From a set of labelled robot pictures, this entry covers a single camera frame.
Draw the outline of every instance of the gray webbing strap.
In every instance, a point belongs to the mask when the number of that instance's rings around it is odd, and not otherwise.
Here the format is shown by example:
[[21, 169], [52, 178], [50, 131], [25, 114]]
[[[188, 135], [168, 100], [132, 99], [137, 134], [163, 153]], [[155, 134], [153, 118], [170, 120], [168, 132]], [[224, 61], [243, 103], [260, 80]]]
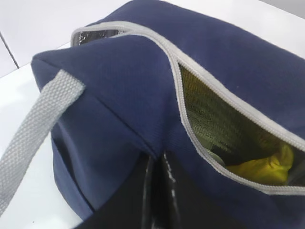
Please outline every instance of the gray webbing strap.
[[9, 205], [49, 131], [62, 113], [78, 99], [84, 88], [83, 83], [60, 70], [42, 89], [0, 160], [0, 216]]

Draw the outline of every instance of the green mesh lining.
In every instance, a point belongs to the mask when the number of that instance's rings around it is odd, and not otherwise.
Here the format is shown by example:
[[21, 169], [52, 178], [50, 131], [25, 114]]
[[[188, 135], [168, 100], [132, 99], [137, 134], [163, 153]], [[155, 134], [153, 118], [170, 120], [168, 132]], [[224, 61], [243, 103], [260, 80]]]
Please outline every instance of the green mesh lining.
[[201, 144], [226, 165], [269, 157], [283, 141], [224, 102], [197, 77], [180, 66], [188, 119]]

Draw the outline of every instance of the zipper opening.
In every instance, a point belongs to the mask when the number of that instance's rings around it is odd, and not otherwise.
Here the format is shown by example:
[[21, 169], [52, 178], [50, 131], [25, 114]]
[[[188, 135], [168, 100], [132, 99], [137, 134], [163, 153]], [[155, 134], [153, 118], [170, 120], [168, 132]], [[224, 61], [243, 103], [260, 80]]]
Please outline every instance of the zipper opening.
[[[153, 42], [155, 42], [168, 56], [169, 61], [171, 63], [171, 69], [173, 72], [173, 77], [175, 81], [175, 88], [176, 88], [176, 95], [180, 110], [180, 116], [182, 124], [184, 125], [186, 132], [188, 133], [191, 141], [193, 142], [195, 148], [197, 149], [198, 154], [207, 161], [217, 172], [222, 174], [225, 177], [228, 177], [238, 183], [241, 183], [243, 185], [253, 187], [257, 190], [260, 190], [266, 194], [269, 195], [305, 195], [305, 187], [299, 187], [299, 186], [271, 186], [271, 185], [263, 185], [259, 183], [252, 182], [250, 180], [247, 180], [245, 178], [242, 178], [229, 170], [227, 170], [225, 167], [223, 167], [219, 162], [217, 162], [211, 154], [205, 149], [199, 140], [197, 139], [195, 133], [192, 130], [192, 127], [190, 125], [190, 122], [187, 117], [187, 111], [185, 108], [184, 103], [184, 97], [183, 97], [183, 85], [182, 85], [182, 76], [179, 69], [179, 65], [183, 66], [185, 69], [187, 69], [190, 73], [192, 73], [195, 77], [197, 77], [203, 84], [205, 84], [209, 89], [211, 89], [217, 96], [219, 96], [224, 102], [228, 103], [233, 109], [235, 109], [237, 112], [242, 114], [244, 117], [249, 119], [251, 122], [255, 123], [256, 125], [260, 126], [267, 132], [271, 133], [272, 135], [278, 137], [279, 139], [287, 142], [291, 146], [294, 146], [303, 152], [305, 151], [305, 140], [301, 139], [298, 136], [295, 136], [294, 134], [290, 133], [289, 131], [282, 128], [280, 125], [275, 124], [274, 125], [267, 125], [266, 122], [260, 121], [257, 116], [251, 113], [251, 111], [248, 111], [245, 109], [241, 104], [246, 105], [248, 107], [251, 107], [249, 104], [247, 104], [244, 101], [236, 102], [233, 98], [230, 98], [226, 96], [223, 91], [228, 90], [223, 86], [223, 88], [219, 88], [219, 85], [214, 85], [213, 82], [210, 81], [209, 77], [214, 78], [209, 72], [207, 72], [203, 67], [201, 67], [198, 63], [196, 63], [193, 59], [191, 59], [189, 56], [184, 54], [181, 50], [179, 50], [175, 45], [173, 45], [170, 41], [168, 41], [166, 38], [162, 37], [161, 35], [157, 34], [153, 30], [146, 28], [144, 26], [134, 24], [127, 21], [112, 21], [112, 22], [102, 22], [98, 25], [93, 25], [91, 27], [84, 27], [76, 30], [72, 35], [71, 44], [72, 46], [78, 45], [75, 43], [76, 41], [76, 35], [79, 34], [81, 31], [98, 31], [98, 30], [122, 30], [127, 32], [126, 35], [139, 35], [144, 36]], [[266, 120], [268, 119], [263, 114], [261, 116]]]
[[288, 177], [291, 179], [292, 172], [305, 161], [304, 154], [242, 115], [179, 66], [188, 120], [213, 159], [253, 182], [290, 186]]

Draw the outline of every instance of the navy fabric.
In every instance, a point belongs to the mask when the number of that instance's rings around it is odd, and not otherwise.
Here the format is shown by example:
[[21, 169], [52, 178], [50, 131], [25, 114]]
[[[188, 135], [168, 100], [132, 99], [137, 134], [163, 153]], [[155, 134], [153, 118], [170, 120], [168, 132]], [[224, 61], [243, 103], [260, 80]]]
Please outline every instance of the navy fabric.
[[234, 25], [164, 1], [134, 0], [97, 23], [130, 21], [153, 29], [232, 93], [305, 138], [305, 60]]
[[[297, 118], [302, 109], [305, 115], [300, 58], [233, 25], [161, 1], [136, 0], [105, 19], [116, 20], [159, 32], [229, 90], [304, 137], [304, 121]], [[44, 52], [32, 67], [40, 88], [59, 69], [86, 85], [52, 130], [57, 184], [82, 218], [120, 187], [141, 153], [158, 158], [170, 151], [207, 196], [248, 228], [304, 228], [304, 196], [264, 194], [222, 176], [198, 155], [180, 121], [168, 59], [149, 39], [128, 35]], [[294, 123], [284, 121], [284, 111], [295, 114]]]

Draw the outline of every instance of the gray piping trim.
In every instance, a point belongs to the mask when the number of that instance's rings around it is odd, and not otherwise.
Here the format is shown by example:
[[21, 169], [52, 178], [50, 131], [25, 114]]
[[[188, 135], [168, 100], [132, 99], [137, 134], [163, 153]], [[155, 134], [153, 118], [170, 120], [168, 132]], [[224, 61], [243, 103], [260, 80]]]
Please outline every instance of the gray piping trim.
[[205, 148], [200, 144], [196, 138], [188, 117], [186, 115], [186, 109], [184, 106], [183, 98], [183, 87], [182, 87], [182, 78], [180, 74], [180, 69], [173, 67], [178, 66], [180, 62], [183, 66], [187, 67], [188, 70], [191, 70], [203, 83], [209, 86], [217, 95], [219, 95], [224, 101], [229, 105], [235, 108], [237, 111], [245, 115], [247, 118], [258, 124], [263, 129], [274, 134], [278, 138], [290, 143], [291, 145], [305, 151], [305, 140], [299, 136], [289, 132], [284, 129], [282, 126], [265, 116], [263, 113], [250, 106], [248, 103], [237, 97], [235, 94], [231, 93], [226, 89], [216, 78], [214, 78], [206, 69], [200, 66], [192, 58], [183, 53], [177, 46], [168, 41], [165, 37], [159, 35], [155, 31], [146, 28], [144, 26], [128, 22], [128, 21], [111, 21], [111, 22], [102, 22], [97, 25], [90, 27], [84, 27], [77, 29], [71, 38], [71, 45], [78, 45], [74, 41], [76, 40], [77, 34], [81, 31], [98, 31], [98, 30], [124, 30], [128, 31], [129, 34], [145, 36], [152, 41], [156, 42], [158, 46], [166, 50], [166, 54], [171, 63], [171, 69], [173, 72], [173, 78], [175, 81], [177, 101], [180, 110], [181, 122], [184, 125], [186, 132], [188, 133], [191, 141], [197, 149], [198, 154], [206, 160], [216, 171], [220, 174], [238, 182], [243, 185], [253, 187], [259, 191], [262, 191], [269, 195], [305, 195], [305, 187], [278, 187], [278, 186], [267, 186], [258, 184], [249, 180], [246, 180], [242, 177], [233, 174], [232, 172], [225, 169], [219, 163], [217, 163], [206, 151]]

